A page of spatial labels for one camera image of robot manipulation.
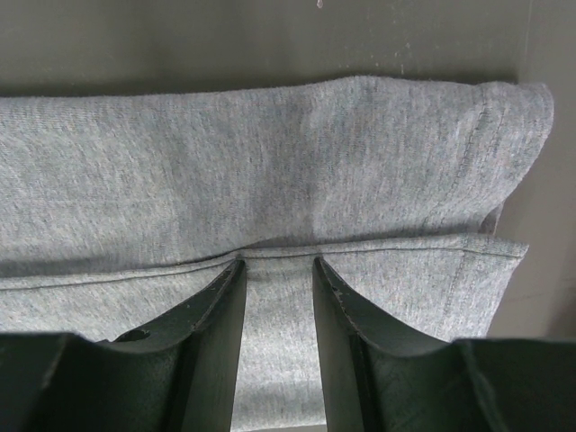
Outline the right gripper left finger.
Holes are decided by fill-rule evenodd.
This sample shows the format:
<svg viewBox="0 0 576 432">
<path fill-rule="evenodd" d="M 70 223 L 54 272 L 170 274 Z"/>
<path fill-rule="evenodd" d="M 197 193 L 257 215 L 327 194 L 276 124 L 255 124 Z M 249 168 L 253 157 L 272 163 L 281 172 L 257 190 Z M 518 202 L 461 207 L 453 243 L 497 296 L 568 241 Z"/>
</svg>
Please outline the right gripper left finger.
<svg viewBox="0 0 576 432">
<path fill-rule="evenodd" d="M 2 430 L 229 430 L 246 297 L 247 267 L 237 260 L 114 341 L 4 333 Z"/>
</svg>

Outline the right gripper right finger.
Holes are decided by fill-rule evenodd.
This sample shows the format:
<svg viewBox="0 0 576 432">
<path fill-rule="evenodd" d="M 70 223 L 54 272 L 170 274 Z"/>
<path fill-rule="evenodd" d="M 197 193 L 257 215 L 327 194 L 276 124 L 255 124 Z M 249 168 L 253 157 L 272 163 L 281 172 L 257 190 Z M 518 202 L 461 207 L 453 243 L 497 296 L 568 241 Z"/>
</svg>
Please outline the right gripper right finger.
<svg viewBox="0 0 576 432">
<path fill-rule="evenodd" d="M 328 430 L 574 430 L 573 341 L 444 342 L 368 301 L 322 258 L 312 286 Z"/>
</svg>

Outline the grey t shirt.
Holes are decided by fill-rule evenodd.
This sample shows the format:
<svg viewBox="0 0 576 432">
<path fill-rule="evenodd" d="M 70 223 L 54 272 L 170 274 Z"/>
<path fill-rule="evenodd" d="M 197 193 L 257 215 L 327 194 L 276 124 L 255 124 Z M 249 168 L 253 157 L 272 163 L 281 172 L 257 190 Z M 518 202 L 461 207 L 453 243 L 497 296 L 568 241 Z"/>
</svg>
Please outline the grey t shirt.
<svg viewBox="0 0 576 432">
<path fill-rule="evenodd" d="M 1 328 L 114 339 L 247 263 L 232 427 L 325 420 L 321 256 L 443 340 L 486 335 L 527 252 L 494 237 L 554 123 L 545 85 L 353 76 L 1 102 Z"/>
</svg>

